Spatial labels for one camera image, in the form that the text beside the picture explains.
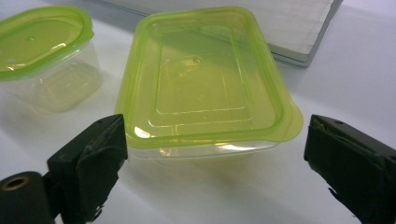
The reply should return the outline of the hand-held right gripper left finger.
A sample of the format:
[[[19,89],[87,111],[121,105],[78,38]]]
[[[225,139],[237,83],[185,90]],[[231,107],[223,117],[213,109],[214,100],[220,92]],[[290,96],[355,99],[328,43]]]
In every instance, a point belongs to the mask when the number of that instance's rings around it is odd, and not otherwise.
[[[99,119],[47,161],[64,224],[96,220],[128,158],[123,115]]]

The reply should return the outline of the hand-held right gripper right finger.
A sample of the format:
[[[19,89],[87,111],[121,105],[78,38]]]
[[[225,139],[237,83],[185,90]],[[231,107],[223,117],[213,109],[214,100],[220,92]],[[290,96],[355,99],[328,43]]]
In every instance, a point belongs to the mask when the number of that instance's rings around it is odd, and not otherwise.
[[[313,115],[304,160],[362,224],[396,224],[396,149],[343,121]]]

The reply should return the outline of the small clear oval container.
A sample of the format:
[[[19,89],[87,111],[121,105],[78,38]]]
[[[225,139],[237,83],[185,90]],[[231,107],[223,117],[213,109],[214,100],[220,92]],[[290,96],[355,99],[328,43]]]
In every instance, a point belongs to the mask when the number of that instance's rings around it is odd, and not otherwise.
[[[34,69],[24,77],[0,78],[0,89],[38,111],[60,113],[99,89],[102,74],[94,44],[89,42],[61,60]]]

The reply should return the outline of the small oval green lid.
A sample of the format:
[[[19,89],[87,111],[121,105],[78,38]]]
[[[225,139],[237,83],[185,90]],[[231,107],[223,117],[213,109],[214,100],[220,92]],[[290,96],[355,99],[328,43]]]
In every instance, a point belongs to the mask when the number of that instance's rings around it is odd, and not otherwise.
[[[38,7],[0,21],[0,81],[29,77],[93,38],[91,16],[78,7]]]

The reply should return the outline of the large rectangular green-lidded container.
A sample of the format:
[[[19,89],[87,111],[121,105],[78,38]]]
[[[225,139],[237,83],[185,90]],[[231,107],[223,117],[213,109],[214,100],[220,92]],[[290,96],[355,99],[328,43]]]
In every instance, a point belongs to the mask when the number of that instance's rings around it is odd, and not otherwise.
[[[242,7],[140,21],[115,110],[134,148],[286,142],[303,127],[255,16]]]

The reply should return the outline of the white flat board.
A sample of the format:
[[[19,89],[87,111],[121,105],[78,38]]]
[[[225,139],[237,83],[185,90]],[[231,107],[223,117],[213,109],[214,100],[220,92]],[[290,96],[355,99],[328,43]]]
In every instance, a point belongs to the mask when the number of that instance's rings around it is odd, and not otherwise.
[[[274,58],[309,66],[344,0],[94,0],[140,15],[204,7],[244,7],[256,17]]]

